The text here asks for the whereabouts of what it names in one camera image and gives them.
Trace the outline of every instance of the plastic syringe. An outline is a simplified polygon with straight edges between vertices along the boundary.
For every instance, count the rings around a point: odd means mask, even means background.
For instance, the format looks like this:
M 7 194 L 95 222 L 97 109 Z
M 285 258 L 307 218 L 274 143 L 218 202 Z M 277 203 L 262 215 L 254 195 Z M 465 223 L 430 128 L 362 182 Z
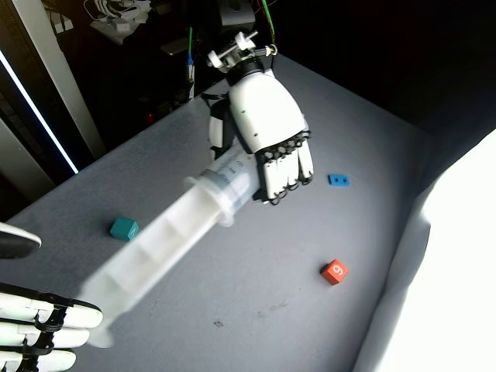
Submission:
M 259 188 L 253 155 L 235 145 L 196 179 L 193 186 L 82 285 L 77 298 L 97 305 L 103 322 L 89 343 L 113 344 L 109 326 L 138 301 L 216 224 L 229 226 L 236 211 Z

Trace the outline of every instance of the gray table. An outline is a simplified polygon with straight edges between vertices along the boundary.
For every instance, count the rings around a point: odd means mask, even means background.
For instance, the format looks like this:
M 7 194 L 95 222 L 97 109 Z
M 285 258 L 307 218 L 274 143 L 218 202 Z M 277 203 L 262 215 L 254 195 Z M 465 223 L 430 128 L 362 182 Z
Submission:
M 311 126 L 314 182 L 215 227 L 113 325 L 113 348 L 77 351 L 74 371 L 351 369 L 415 196 L 425 137 L 287 58 L 276 68 Z M 208 165 L 207 117 L 196 98 L 11 219 L 43 247 L 0 262 L 0 281 L 75 296 L 122 246 L 108 234 L 117 216 L 146 226 Z M 349 175 L 351 186 L 329 186 L 328 173 Z M 350 271 L 331 287 L 319 269 L 335 258 Z

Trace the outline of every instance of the teal cube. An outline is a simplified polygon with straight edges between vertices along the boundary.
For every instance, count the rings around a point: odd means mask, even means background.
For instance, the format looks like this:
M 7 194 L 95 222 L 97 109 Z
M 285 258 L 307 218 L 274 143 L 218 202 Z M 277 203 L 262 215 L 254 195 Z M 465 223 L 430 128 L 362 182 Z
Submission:
M 118 217 L 110 229 L 110 235 L 116 239 L 129 242 L 136 236 L 139 230 L 140 227 L 138 226 L 138 222 L 134 219 Z

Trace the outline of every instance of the red cube with number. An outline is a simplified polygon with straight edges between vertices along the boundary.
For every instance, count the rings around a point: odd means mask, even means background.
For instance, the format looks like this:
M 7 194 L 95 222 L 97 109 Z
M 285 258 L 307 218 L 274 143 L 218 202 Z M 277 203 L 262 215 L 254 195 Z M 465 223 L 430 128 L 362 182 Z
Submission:
M 344 279 L 348 269 L 338 260 L 334 260 L 322 271 L 322 276 L 332 285 L 339 284 Z

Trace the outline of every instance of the light strip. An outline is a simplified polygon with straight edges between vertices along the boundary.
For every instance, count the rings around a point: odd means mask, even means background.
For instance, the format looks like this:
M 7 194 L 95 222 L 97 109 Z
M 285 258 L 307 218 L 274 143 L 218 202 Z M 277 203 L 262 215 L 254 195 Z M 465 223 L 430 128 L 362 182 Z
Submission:
M 48 126 L 48 124 L 45 121 L 45 119 L 41 116 L 40 111 L 35 106 L 33 100 L 28 95 L 28 92 L 26 91 L 26 89 L 24 89 L 24 87 L 22 86 L 21 81 L 17 78 L 16 73 L 14 72 L 14 70 L 12 69 L 12 67 L 10 67 L 9 62 L 7 61 L 7 59 L 5 58 L 5 56 L 3 55 L 3 52 L 1 50 L 0 50 L 0 61 L 2 62 L 3 66 L 5 67 L 5 69 L 7 70 L 7 72 L 9 73 L 10 78 L 14 81 L 15 86 L 21 92 L 21 95 L 24 97 L 24 99 L 26 100 L 26 102 L 28 102 L 29 107 L 33 110 L 34 115 L 36 115 L 36 117 L 40 121 L 41 125 L 45 129 L 45 131 L 48 134 L 48 136 L 52 139 L 53 143 L 55 143 L 55 146 L 60 151 L 60 153 L 64 157 L 65 161 L 67 161 L 67 164 L 69 164 L 69 167 L 71 167 L 72 171 L 75 174 L 78 174 L 79 173 L 79 170 L 76 168 L 76 166 L 74 165 L 74 163 L 72 162 L 72 160 L 70 159 L 70 157 L 67 155 L 67 153 L 65 152 L 64 148 L 60 144 L 59 140 L 53 134 L 52 129 L 50 129 L 50 127 Z

